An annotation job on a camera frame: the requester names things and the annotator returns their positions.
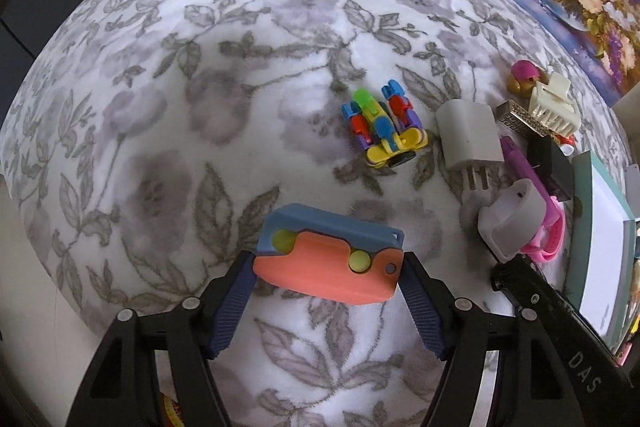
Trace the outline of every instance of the pink cap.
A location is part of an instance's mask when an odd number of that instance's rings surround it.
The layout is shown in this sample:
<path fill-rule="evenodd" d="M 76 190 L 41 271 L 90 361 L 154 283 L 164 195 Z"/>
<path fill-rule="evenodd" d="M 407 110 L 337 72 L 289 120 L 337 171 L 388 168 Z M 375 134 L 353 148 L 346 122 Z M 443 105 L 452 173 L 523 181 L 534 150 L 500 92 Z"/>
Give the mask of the pink cap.
<path fill-rule="evenodd" d="M 511 67 L 511 74 L 518 82 L 523 82 L 534 76 L 540 76 L 540 70 L 528 60 L 518 60 Z"/>

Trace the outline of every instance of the blue gripper pad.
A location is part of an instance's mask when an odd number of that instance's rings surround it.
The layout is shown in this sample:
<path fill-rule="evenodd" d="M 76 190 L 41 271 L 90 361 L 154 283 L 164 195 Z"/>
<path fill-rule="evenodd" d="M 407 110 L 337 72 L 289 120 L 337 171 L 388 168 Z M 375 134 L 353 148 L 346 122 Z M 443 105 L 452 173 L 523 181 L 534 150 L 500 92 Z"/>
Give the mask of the blue gripper pad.
<path fill-rule="evenodd" d="M 440 360 L 444 360 L 445 343 L 442 336 L 442 319 L 424 290 L 418 276 L 406 260 L 402 262 L 402 271 L 398 285 L 406 305 L 414 319 L 415 327 L 424 347 L 433 351 Z"/>
<path fill-rule="evenodd" d="M 251 255 L 244 262 L 213 318 L 213 337 L 209 341 L 209 349 L 214 358 L 220 351 L 229 347 L 242 312 L 254 290 L 257 280 L 254 273 L 254 259 L 255 256 Z"/>

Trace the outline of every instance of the screw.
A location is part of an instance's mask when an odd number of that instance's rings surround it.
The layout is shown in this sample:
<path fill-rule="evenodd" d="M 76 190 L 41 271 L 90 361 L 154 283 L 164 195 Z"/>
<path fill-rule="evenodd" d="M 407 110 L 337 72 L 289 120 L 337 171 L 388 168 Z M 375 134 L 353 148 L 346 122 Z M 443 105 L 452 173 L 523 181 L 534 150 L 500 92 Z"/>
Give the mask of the screw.
<path fill-rule="evenodd" d="M 120 322 L 127 322 L 131 317 L 133 317 L 133 311 L 129 309 L 122 310 L 118 313 L 118 320 Z"/>
<path fill-rule="evenodd" d="M 456 299 L 456 308 L 460 311 L 468 312 L 473 308 L 473 304 L 469 299 Z"/>
<path fill-rule="evenodd" d="M 197 297 L 187 297 L 182 301 L 182 307 L 185 310 L 194 310 L 200 305 L 200 299 Z"/>
<path fill-rule="evenodd" d="M 524 308 L 520 314 L 522 315 L 522 318 L 525 319 L 526 321 L 534 321 L 538 318 L 538 314 L 533 311 L 531 308 Z"/>

